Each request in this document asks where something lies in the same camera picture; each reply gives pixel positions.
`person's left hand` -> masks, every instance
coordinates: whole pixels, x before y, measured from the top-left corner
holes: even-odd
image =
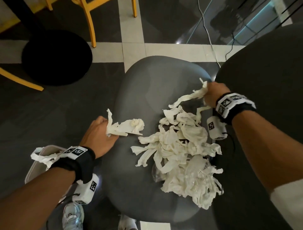
[[[113,134],[110,137],[106,136],[107,124],[108,120],[99,116],[91,123],[80,142],[80,146],[91,148],[95,152],[96,158],[106,154],[119,138],[119,136]]]

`black round table base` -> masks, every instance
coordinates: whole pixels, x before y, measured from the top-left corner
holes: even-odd
[[[35,81],[52,86],[81,79],[92,64],[89,44],[77,34],[48,30],[33,36],[22,52],[22,66]]]

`forearm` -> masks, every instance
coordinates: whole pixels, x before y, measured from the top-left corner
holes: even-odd
[[[17,189],[0,201],[1,228],[40,229],[74,180],[74,171],[56,167]]]
[[[232,126],[255,174],[269,191],[303,178],[303,145],[259,114],[243,111]]]

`yellow chair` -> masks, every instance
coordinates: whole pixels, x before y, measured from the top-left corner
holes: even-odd
[[[43,88],[41,86],[38,86],[31,82],[25,81],[19,77],[16,77],[15,75],[12,75],[11,73],[7,72],[6,70],[4,70],[2,68],[0,68],[0,75],[3,75],[4,77],[7,77],[8,79],[13,80],[14,82],[17,82],[21,85],[33,88],[35,90],[43,91]]]
[[[84,10],[85,17],[89,27],[89,33],[91,36],[92,47],[96,47],[96,35],[94,30],[94,25],[91,17],[90,11],[101,6],[102,4],[108,2],[109,0],[92,0],[91,2],[87,3],[86,0],[72,0],[73,3],[81,6]],[[53,10],[51,0],[46,0],[46,4],[49,10]],[[136,7],[136,0],[132,0],[132,9],[134,17],[137,17],[137,7]]]

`hand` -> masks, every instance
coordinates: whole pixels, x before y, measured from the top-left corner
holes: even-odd
[[[223,83],[210,82],[207,83],[207,93],[204,95],[204,101],[212,108],[216,107],[216,102],[225,93],[229,93],[229,88]]]
[[[80,145],[91,148],[96,155],[96,158],[106,154],[113,146],[119,136],[106,136],[106,127],[108,120],[99,116],[94,120],[86,131]]]

